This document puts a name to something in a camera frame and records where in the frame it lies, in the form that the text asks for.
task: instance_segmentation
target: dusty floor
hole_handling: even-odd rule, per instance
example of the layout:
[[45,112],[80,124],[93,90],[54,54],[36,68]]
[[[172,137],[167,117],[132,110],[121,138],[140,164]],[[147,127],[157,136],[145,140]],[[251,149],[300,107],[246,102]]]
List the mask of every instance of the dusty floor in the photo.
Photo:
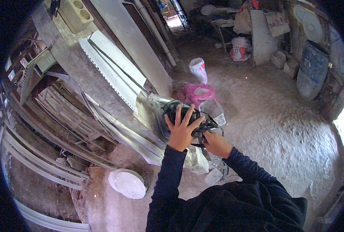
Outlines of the dusty floor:
[[[329,196],[333,196],[342,177],[342,160],[338,155],[341,141],[336,141],[331,125],[318,117],[318,104],[301,99],[295,81],[270,64],[253,68],[250,60],[237,63],[222,49],[214,49],[214,41],[188,37],[184,41],[187,43],[179,47],[183,59],[171,74],[174,89],[197,83],[188,64],[193,58],[203,58],[208,85],[215,88],[225,110],[225,138],[276,176],[293,197],[308,199],[304,229],[309,231],[319,213],[312,209],[310,183],[328,158],[336,182],[325,180],[319,194],[324,196],[332,189]],[[124,145],[118,145],[107,156],[141,174],[149,191],[141,200],[128,199],[108,184],[109,170],[91,167],[91,181],[82,191],[81,200],[86,222],[92,231],[144,231],[152,186],[160,167],[148,165],[136,151]],[[189,199],[206,189],[203,178],[204,175],[184,169],[180,197]]]

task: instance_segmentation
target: person's left hand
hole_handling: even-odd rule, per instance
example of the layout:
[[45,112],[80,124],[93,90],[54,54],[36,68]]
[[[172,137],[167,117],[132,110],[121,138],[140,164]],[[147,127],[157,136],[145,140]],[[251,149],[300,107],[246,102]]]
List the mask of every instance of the person's left hand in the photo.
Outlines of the person's left hand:
[[181,105],[178,105],[174,125],[168,118],[168,115],[165,114],[166,123],[171,131],[169,146],[176,151],[184,151],[190,145],[190,143],[193,142],[194,137],[191,136],[191,133],[199,126],[200,123],[202,123],[205,118],[203,115],[202,117],[196,119],[190,126],[188,126],[189,120],[194,111],[194,107],[194,105],[190,106],[185,118],[181,122]]

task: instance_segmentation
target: long sleeve shirt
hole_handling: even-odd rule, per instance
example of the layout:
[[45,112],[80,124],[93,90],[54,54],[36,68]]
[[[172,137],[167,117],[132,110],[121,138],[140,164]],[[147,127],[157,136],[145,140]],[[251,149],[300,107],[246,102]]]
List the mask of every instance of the long sleeve shirt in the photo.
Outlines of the long sleeve shirt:
[[146,231],[302,231],[307,200],[292,198],[277,179],[233,148],[223,161],[242,182],[178,198],[187,150],[167,146],[151,197]]

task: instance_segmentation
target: dark blue sleeve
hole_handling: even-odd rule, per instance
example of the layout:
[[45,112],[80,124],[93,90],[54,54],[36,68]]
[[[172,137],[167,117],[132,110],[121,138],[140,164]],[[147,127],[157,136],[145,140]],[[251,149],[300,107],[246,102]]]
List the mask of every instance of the dark blue sleeve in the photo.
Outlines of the dark blue sleeve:
[[165,231],[171,216],[184,202],[178,198],[177,188],[180,185],[186,154],[187,150],[179,152],[167,146],[149,205],[146,231]]
[[248,156],[243,155],[235,147],[232,149],[227,159],[222,159],[230,168],[232,168],[244,182],[253,182],[257,180],[267,186],[272,196],[291,197],[283,185],[271,176],[257,162],[252,161]]

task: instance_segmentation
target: blue barrel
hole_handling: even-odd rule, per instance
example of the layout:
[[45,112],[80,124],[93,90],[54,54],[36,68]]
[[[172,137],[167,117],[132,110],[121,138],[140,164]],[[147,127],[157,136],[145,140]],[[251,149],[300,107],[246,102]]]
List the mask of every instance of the blue barrel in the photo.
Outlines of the blue barrel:
[[297,75],[297,90],[307,101],[318,95],[328,72],[328,55],[315,45],[306,42]]

